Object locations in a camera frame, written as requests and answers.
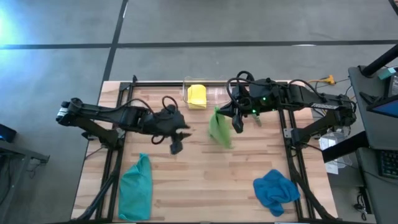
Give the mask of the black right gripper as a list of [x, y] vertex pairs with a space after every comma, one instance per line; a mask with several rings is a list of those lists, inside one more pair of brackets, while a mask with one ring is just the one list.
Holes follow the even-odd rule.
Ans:
[[227, 117], [233, 116], [247, 116], [253, 114], [252, 98], [246, 87], [242, 84], [237, 84], [232, 89], [233, 104], [222, 106], [217, 113]]

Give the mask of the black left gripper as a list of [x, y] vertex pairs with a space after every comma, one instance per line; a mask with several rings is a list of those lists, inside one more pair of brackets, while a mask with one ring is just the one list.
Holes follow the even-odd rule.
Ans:
[[[178, 129], [190, 129], [186, 124], [181, 112], [174, 106], [168, 105], [159, 112], [146, 116], [146, 133], [155, 135], [171, 136]], [[179, 140], [190, 137], [191, 133], [179, 133]]]

